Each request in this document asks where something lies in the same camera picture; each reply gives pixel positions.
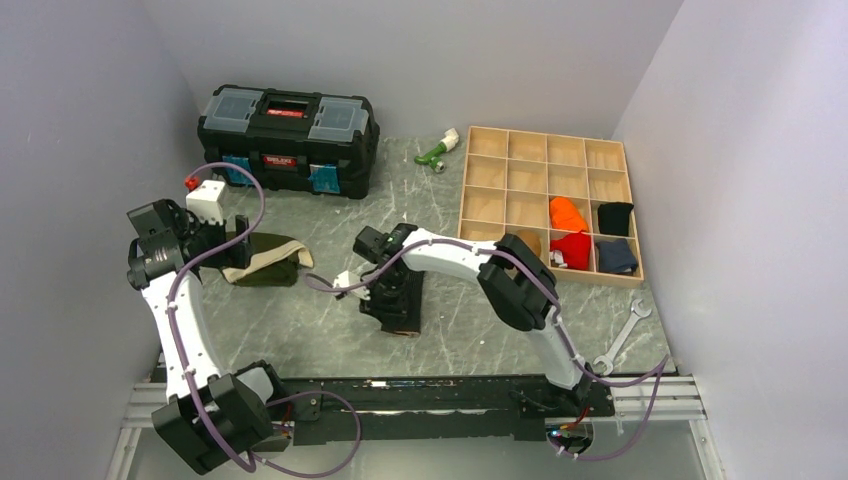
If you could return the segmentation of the black striped underwear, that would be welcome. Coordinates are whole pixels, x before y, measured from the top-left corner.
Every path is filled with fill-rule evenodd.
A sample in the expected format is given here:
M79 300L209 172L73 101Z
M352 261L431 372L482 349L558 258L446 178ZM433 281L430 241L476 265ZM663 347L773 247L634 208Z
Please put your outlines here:
M383 332L403 336L421 333L424 277L423 272L393 267L380 278L375 312Z

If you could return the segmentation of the wooden compartment tray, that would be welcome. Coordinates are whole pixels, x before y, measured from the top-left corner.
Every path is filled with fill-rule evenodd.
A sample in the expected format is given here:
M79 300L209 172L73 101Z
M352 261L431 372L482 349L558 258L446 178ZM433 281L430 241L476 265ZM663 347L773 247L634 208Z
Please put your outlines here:
M467 140L461 238L498 240L506 233L531 229L542 238L541 261L562 280L625 288L643 283L635 204L622 143L481 126L470 127ZM583 231L592 241L588 271L552 265L550 241L576 233L551 227L549 202L554 197L570 199L588 223L589 231ZM610 202L634 205L629 237L598 231L597 208ZM620 238L630 244L639 268L632 275L599 272L595 242Z

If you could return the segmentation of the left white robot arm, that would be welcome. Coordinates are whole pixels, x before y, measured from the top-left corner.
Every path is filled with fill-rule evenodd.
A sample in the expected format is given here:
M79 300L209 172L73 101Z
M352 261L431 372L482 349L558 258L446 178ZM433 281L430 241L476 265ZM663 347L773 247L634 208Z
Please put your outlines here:
M223 224L202 223L175 201L161 199L127 214L137 233L127 280L157 325L166 365L166 403L152 423L159 437L197 474L233 462L253 473L253 448L273 433L287 406L273 367L260 360L226 372L203 318L199 269L243 260L249 243L228 241Z

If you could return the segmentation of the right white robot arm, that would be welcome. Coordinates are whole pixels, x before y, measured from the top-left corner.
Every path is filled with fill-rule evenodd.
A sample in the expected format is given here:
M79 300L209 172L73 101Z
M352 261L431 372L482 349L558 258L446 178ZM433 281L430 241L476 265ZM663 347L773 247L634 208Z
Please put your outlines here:
M420 332L426 274L474 282L498 319L528 336L551 386L555 409L574 415L588 404L589 367L578 358L561 325L556 279L518 236L471 241L400 223L388 233L364 227L352 250L374 266L362 277L365 293L359 310L375 318L382 331Z

